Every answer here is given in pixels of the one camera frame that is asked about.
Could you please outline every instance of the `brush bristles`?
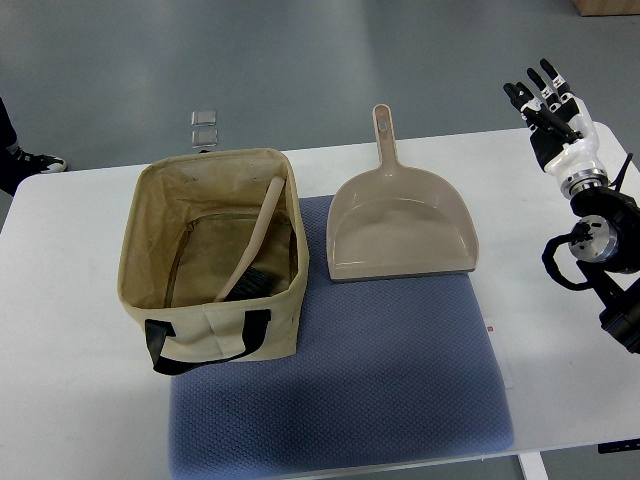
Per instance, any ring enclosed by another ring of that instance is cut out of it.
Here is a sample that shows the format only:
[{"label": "brush bristles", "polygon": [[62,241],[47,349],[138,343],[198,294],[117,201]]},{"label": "brush bristles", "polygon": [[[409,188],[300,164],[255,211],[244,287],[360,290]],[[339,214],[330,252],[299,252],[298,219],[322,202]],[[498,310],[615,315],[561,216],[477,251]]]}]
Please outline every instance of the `brush bristles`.
[{"label": "brush bristles", "polygon": [[247,268],[238,283],[231,289],[224,299],[225,302],[250,300],[252,298],[268,297],[276,286],[276,279],[253,267]]}]

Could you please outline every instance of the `basket handle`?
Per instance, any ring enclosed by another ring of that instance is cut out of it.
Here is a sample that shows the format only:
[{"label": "basket handle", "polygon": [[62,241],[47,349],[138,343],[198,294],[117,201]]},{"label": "basket handle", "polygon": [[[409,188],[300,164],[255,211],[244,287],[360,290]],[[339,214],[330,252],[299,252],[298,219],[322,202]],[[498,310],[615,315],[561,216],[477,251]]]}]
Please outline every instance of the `basket handle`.
[{"label": "basket handle", "polygon": [[162,356],[162,348],[164,347],[164,342],[167,337],[176,336],[171,322],[147,319],[144,322],[144,334],[147,340],[147,349],[153,362],[153,369],[164,375],[180,375],[204,365],[230,362],[231,360],[246,357],[254,353],[264,343],[269,321],[271,321],[271,310],[246,311],[244,314],[244,326],[242,328],[244,351],[229,358],[210,360],[208,362],[181,362]]}]

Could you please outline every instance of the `wooden brush handle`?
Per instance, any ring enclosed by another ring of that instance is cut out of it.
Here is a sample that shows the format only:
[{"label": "wooden brush handle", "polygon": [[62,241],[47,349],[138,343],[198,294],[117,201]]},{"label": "wooden brush handle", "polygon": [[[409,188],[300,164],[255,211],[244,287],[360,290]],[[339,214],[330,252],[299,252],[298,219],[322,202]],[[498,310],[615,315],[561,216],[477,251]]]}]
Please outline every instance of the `wooden brush handle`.
[{"label": "wooden brush handle", "polygon": [[258,218],[256,219],[255,226],[253,227],[253,233],[249,239],[249,244],[244,249],[242,257],[240,257],[240,261],[229,277],[229,280],[227,280],[227,283],[222,287],[222,290],[220,290],[216,298],[213,300],[214,302],[224,301],[231,289],[235,287],[236,283],[238,283],[242,274],[247,268],[249,268],[251,262],[256,258],[256,255],[262,246],[262,242],[264,241],[264,237],[267,234],[267,228],[269,228],[269,224],[271,223],[271,218],[273,217],[273,212],[276,209],[283,187],[284,178],[273,177],[269,184],[269,188],[267,189],[267,194],[264,197],[264,202],[262,202],[260,213],[258,213]]}]

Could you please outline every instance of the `hand brush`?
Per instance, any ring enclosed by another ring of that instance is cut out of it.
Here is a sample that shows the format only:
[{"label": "hand brush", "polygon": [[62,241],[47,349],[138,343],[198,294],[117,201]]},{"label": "hand brush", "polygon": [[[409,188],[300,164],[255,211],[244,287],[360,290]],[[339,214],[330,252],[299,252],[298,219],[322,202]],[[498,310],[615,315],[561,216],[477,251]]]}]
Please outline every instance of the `hand brush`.
[{"label": "hand brush", "polygon": [[227,280],[227,283],[213,300],[214,302],[266,297],[275,286],[275,279],[251,267],[251,262],[256,258],[262,246],[267,228],[269,228],[273,212],[280,198],[280,193],[284,187],[284,182],[284,178],[277,176],[271,180],[267,194],[264,197],[264,202],[262,202],[262,207],[258,213],[256,224],[253,227],[249,243],[242,257],[240,257],[238,265]]}]

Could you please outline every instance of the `white robot part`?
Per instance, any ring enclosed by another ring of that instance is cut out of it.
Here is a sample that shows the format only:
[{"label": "white robot part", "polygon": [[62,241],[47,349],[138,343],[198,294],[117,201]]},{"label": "white robot part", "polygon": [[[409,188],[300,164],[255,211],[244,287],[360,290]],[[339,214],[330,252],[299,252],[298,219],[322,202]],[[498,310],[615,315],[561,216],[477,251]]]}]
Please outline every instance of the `white robot part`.
[{"label": "white robot part", "polygon": [[597,156],[600,143],[587,107],[579,98],[573,99],[578,104],[580,114],[569,121],[569,126],[579,131],[582,138],[566,145],[562,153],[544,168],[545,172],[556,177],[558,187],[568,199],[586,188],[609,184],[607,171]]}]

